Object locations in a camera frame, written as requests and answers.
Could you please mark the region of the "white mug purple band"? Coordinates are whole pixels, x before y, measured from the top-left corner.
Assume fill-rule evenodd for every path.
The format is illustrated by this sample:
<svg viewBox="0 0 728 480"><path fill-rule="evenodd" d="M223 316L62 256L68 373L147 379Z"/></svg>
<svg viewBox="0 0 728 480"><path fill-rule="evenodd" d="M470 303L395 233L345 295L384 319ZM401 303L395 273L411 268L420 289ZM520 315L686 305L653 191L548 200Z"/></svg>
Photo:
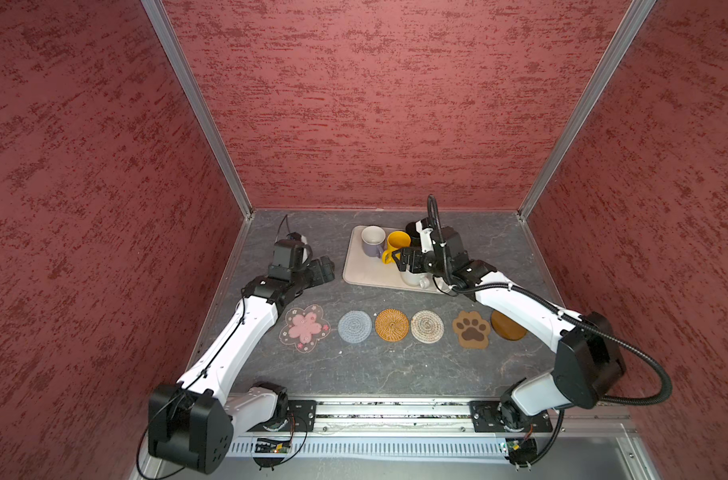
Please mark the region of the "white mug purple band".
<svg viewBox="0 0 728 480"><path fill-rule="evenodd" d="M386 248L387 234L379 226L367 226L361 231L362 250L367 257L380 260Z"/></svg>

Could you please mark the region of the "pink flower coaster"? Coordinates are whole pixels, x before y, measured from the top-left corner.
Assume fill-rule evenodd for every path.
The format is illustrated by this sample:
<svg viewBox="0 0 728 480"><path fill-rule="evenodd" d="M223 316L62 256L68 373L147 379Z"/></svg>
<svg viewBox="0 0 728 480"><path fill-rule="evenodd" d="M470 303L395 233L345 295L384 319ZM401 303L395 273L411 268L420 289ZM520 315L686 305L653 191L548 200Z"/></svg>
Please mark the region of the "pink flower coaster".
<svg viewBox="0 0 728 480"><path fill-rule="evenodd" d="M323 308L312 304L306 308L292 307L286 312L279 340L283 345L307 354L331 333L332 328L325 319Z"/></svg>

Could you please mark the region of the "grey round coaster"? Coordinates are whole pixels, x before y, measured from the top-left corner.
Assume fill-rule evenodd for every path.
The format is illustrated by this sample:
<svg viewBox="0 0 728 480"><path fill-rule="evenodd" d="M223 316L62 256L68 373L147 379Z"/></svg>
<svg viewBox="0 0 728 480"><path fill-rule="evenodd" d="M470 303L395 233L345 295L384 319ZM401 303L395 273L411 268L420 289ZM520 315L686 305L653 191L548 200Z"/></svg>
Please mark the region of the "grey round coaster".
<svg viewBox="0 0 728 480"><path fill-rule="evenodd" d="M338 322L340 338L350 344L359 344L372 332L371 317L363 311L349 311Z"/></svg>

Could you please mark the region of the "brown woven rattan coaster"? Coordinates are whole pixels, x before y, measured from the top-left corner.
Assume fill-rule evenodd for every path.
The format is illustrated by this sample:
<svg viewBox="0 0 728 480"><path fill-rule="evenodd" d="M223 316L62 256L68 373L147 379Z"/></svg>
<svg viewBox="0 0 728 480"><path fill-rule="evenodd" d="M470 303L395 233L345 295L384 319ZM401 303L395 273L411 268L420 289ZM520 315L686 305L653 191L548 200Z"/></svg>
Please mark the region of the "brown woven rattan coaster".
<svg viewBox="0 0 728 480"><path fill-rule="evenodd" d="M375 319L377 335L387 342L399 342L409 333L409 319L401 311L386 309L381 311Z"/></svg>

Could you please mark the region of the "beige woven spiral coaster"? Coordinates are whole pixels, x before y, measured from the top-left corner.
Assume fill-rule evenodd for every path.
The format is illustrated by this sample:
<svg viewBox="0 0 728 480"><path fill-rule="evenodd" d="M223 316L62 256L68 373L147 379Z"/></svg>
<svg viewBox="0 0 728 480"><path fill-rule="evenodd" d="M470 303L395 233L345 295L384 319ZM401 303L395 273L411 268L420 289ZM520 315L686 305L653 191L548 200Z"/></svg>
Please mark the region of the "beige woven spiral coaster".
<svg viewBox="0 0 728 480"><path fill-rule="evenodd" d="M444 324L435 312L419 311L411 319L411 333L421 343L434 344L443 337Z"/></svg>

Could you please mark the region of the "brown paw coaster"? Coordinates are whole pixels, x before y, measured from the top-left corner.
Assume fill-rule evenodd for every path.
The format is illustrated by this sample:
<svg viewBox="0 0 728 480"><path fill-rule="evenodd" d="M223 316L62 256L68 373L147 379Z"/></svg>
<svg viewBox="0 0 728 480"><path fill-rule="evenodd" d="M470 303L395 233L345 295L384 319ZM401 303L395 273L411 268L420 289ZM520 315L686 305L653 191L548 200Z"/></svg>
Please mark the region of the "brown paw coaster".
<svg viewBox="0 0 728 480"><path fill-rule="evenodd" d="M451 322L459 345L464 349L484 350L489 345L490 322L477 311L461 311Z"/></svg>

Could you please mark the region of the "brown round wooden coaster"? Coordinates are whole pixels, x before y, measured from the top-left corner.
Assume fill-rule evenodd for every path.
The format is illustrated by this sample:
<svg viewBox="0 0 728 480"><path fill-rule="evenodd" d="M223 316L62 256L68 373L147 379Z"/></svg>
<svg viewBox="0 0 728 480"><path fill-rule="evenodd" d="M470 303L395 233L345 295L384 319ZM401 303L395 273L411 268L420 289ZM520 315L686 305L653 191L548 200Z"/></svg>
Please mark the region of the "brown round wooden coaster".
<svg viewBox="0 0 728 480"><path fill-rule="evenodd" d="M495 333L508 341L522 340L528 334L527 329L499 311L492 312L490 323Z"/></svg>

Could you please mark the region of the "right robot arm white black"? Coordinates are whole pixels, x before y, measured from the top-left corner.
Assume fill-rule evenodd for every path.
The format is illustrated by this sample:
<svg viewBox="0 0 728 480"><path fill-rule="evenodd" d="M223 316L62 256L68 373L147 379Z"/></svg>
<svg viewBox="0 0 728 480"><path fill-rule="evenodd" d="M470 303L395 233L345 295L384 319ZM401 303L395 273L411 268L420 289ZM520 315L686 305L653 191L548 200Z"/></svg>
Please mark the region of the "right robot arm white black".
<svg viewBox="0 0 728 480"><path fill-rule="evenodd" d="M470 259L459 234L450 227L436 232L422 219L409 223L406 232L411 244L395 252L399 269L443 281L448 294L465 295L492 308L554 352L552 369L519 381L501 396L498 418L507 430L523 430L548 409L591 409L601 401L650 406L672 395L673 383L662 365L617 338L602 315L568 310L521 287L492 265ZM626 372L624 351L640 358L658 375L658 392L638 398L610 395Z"/></svg>

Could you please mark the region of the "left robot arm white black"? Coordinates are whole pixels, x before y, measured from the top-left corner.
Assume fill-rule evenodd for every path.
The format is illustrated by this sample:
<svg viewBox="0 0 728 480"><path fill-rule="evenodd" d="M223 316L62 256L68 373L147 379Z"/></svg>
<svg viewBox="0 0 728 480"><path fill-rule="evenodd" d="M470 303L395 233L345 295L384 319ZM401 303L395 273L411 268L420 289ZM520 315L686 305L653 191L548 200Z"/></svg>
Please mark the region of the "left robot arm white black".
<svg viewBox="0 0 728 480"><path fill-rule="evenodd" d="M210 474L223 462L232 440L264 425L290 425L285 388L264 382L231 399L237 376L260 339L286 306L305 290L332 281L334 264L312 259L287 277L258 276L241 291L230 322L204 355L175 383L160 384L148 404L139 444L150 456Z"/></svg>

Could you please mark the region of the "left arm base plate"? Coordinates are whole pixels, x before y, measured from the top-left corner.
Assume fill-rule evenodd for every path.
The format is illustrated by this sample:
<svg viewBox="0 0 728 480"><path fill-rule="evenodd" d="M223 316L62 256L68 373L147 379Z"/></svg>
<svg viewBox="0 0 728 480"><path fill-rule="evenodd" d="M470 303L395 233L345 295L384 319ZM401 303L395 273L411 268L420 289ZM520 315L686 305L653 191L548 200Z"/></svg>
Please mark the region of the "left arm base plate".
<svg viewBox="0 0 728 480"><path fill-rule="evenodd" d="M314 430L318 402L316 400L289 399L279 403L279 432L299 431L302 433Z"/></svg>

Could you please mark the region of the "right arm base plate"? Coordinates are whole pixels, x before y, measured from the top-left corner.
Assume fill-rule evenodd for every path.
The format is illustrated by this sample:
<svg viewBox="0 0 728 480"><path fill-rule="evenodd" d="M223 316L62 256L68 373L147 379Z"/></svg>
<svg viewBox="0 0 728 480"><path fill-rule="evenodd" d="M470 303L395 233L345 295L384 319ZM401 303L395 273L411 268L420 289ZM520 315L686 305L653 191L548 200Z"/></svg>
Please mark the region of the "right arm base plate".
<svg viewBox="0 0 728 480"><path fill-rule="evenodd" d="M553 426L548 413L527 416L509 401L475 400L468 403L476 433L546 433Z"/></svg>

